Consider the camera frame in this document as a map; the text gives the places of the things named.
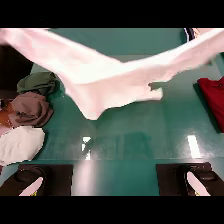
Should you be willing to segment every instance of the green table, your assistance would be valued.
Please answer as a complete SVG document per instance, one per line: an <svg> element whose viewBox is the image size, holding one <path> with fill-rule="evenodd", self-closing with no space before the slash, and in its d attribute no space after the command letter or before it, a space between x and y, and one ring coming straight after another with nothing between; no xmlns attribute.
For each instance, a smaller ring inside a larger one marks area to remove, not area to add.
<svg viewBox="0 0 224 224"><path fill-rule="evenodd" d="M122 61L154 55L186 41L182 28L63 28L52 32ZM217 132L201 92L193 86L201 77L220 79L223 68L218 56L167 83L153 84L163 87L161 101L109 109L97 121L83 117L59 82L48 98L54 115L43 128L45 144L32 163L74 164L73 195L158 195L155 164L198 162L192 159L194 150L200 161L211 162L224 179L224 137ZM42 70L33 67L33 72ZM4 168L0 182L16 167Z"/></svg>

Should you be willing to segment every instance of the white towel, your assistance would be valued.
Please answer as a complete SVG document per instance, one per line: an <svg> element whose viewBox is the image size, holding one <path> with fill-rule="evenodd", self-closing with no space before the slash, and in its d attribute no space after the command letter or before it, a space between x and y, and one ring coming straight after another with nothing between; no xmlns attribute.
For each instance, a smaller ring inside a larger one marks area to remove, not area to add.
<svg viewBox="0 0 224 224"><path fill-rule="evenodd" d="M32 160L44 142L41 128L20 126L4 133L0 137L0 165Z"/></svg>
<svg viewBox="0 0 224 224"><path fill-rule="evenodd" d="M152 91L148 84L169 81L223 52L224 29L212 29L176 49L126 63L38 28L2 28L0 43L10 44L57 74L83 115L96 120L107 108L161 99L162 89Z"/></svg>

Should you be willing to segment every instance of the dark red fabric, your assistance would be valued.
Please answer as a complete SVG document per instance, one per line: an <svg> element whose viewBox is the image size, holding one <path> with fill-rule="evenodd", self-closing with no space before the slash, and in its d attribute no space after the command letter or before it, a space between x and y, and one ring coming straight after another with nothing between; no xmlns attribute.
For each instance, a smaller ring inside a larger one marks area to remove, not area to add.
<svg viewBox="0 0 224 224"><path fill-rule="evenodd" d="M220 131L224 132L224 77L218 81L201 78L198 84L216 118Z"/></svg>

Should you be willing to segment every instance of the teal tabletop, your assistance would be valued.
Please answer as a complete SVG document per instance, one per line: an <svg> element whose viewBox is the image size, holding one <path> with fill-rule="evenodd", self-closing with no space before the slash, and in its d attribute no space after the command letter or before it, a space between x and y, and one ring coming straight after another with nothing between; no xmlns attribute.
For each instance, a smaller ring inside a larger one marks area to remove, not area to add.
<svg viewBox="0 0 224 224"><path fill-rule="evenodd" d="M121 61L149 57L186 42L183 28L50 31ZM44 69L34 65L32 72L38 71ZM153 84L163 88L162 100L108 109L96 121L83 117L58 80L47 99L54 114L43 127L44 147L30 163L74 164L72 195L159 195L158 163L207 161L224 179L224 137L196 84L202 77L218 80L223 72L218 55L169 82ZM5 167L0 184L17 167Z"/></svg>

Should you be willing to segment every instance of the brown cloth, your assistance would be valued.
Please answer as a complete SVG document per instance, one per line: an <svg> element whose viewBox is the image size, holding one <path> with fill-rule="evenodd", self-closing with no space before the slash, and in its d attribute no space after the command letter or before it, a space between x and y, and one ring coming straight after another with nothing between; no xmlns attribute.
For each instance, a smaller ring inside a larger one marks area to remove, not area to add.
<svg viewBox="0 0 224 224"><path fill-rule="evenodd" d="M13 127L22 125L44 126L53 114L53 110L45 100L45 96L33 92L17 96L12 101L12 107L16 113L9 115Z"/></svg>

